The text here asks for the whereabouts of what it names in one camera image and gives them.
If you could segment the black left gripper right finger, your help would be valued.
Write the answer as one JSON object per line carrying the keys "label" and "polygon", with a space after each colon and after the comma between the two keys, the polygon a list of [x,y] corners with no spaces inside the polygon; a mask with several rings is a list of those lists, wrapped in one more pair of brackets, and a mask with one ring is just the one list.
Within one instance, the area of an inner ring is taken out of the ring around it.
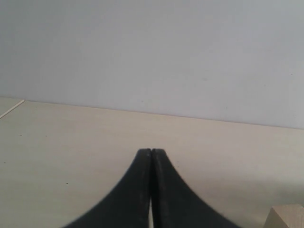
{"label": "black left gripper right finger", "polygon": [[155,228],[238,227],[193,192],[163,149],[152,150],[151,200]]}

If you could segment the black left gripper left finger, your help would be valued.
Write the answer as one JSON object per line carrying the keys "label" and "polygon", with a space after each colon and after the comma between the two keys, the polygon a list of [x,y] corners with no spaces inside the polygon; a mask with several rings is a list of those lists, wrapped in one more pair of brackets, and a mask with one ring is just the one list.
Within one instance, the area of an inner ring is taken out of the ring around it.
{"label": "black left gripper left finger", "polygon": [[147,228],[150,208],[150,149],[140,149],[117,185],[67,228]]}

